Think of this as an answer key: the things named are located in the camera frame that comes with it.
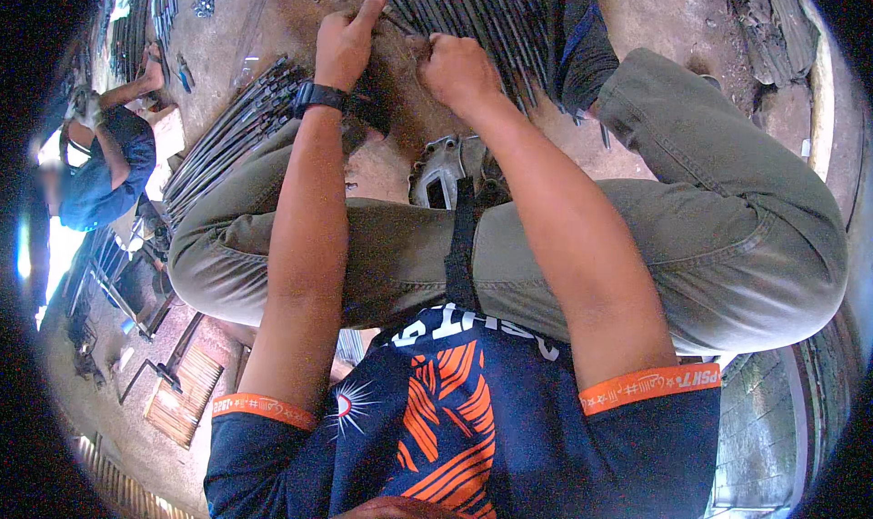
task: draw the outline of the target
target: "orange sleeve band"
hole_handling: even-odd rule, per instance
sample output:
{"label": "orange sleeve band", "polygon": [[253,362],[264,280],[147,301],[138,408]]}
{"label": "orange sleeve band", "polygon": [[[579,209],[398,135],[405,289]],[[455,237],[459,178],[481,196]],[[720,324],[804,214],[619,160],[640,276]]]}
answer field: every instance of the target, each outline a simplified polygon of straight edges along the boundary
{"label": "orange sleeve band", "polygon": [[721,386],[718,364],[685,364],[628,373],[579,393],[585,415],[593,415],[641,399],[690,393]]}
{"label": "orange sleeve band", "polygon": [[311,432],[319,422],[315,415],[296,405],[260,394],[230,394],[212,401],[212,418],[228,413],[251,413],[297,426]]}

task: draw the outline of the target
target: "wooden slats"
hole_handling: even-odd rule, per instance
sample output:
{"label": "wooden slats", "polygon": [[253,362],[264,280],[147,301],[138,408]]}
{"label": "wooden slats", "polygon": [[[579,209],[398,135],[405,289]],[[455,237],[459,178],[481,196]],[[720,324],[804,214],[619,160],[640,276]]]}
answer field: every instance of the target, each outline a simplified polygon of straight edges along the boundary
{"label": "wooden slats", "polygon": [[107,502],[114,503],[125,517],[142,519],[197,519],[194,515],[173,506],[157,494],[148,492],[133,477],[103,456],[98,445],[82,436],[74,449],[82,467],[91,475],[93,487]]}
{"label": "wooden slats", "polygon": [[224,367],[192,346],[179,365],[182,394],[165,380],[146,410],[146,420],[181,447],[188,449],[200,424],[203,411],[210,402]]}

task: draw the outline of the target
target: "person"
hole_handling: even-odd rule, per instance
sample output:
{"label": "person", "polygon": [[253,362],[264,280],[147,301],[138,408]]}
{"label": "person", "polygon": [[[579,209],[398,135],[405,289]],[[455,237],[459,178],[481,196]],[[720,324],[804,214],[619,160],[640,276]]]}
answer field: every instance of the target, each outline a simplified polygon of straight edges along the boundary
{"label": "person", "polygon": [[[385,1],[324,19],[315,84],[352,88]],[[514,199],[475,235],[460,205],[346,200],[328,105],[182,221],[176,292],[259,325],[237,394],[213,402],[212,516],[704,512],[720,374],[677,354],[822,328],[846,285],[843,224],[821,180],[706,80],[648,50],[619,65],[595,0],[555,0],[552,36],[550,91],[660,181],[594,182],[501,93],[475,40],[433,34],[421,81]],[[329,389],[338,329],[377,326]]]}
{"label": "person", "polygon": [[[145,191],[157,164],[151,125],[124,107],[163,87],[160,51],[156,44],[143,52],[144,73],[133,82],[109,90],[74,91],[72,120],[61,130],[61,160],[39,165],[38,178],[49,214],[71,230],[91,231],[124,215]],[[90,145],[91,159],[71,167],[69,140]]]}

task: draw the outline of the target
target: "sun graphic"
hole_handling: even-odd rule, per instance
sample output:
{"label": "sun graphic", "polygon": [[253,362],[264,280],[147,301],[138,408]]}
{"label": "sun graphic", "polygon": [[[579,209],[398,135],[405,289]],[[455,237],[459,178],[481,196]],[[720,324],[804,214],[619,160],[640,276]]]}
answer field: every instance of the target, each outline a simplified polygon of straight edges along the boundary
{"label": "sun graphic", "polygon": [[346,427],[354,426],[361,434],[364,431],[355,422],[355,419],[361,415],[369,417],[369,414],[364,411],[365,407],[370,404],[381,404],[380,401],[363,401],[372,392],[364,392],[364,389],[373,381],[365,384],[357,385],[354,381],[346,381],[340,386],[333,389],[333,396],[336,398],[336,414],[328,415],[327,417],[336,417],[336,422],[331,426],[338,426],[339,431],[331,440],[337,439],[342,434],[346,437]]}

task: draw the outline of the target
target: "worker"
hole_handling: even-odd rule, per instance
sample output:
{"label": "worker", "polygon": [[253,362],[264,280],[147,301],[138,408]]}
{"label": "worker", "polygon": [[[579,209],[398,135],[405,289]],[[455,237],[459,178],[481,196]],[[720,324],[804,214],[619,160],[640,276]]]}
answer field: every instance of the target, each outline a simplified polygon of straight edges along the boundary
{"label": "worker", "polygon": [[[556,0],[551,92],[660,181],[594,182],[502,94],[475,40],[433,34],[421,82],[481,136],[514,201],[474,235],[466,202],[346,200],[336,99],[385,1],[324,19],[322,95],[292,145],[201,200],[171,247],[182,298],[259,325],[237,394],[212,406],[212,516],[700,516],[721,380],[677,354],[824,326],[846,285],[833,197],[703,78],[648,50],[619,65],[595,0]],[[328,388],[342,327],[383,332]]]}
{"label": "worker", "polygon": [[[156,44],[146,48],[143,60],[145,71],[133,82],[102,95],[89,90],[74,93],[61,131],[61,160],[38,167],[49,214],[59,216],[61,225],[71,230],[95,230],[124,215],[139,201],[155,170],[151,125],[124,106],[163,87]],[[91,158],[81,167],[67,161],[69,140],[91,146]]]}

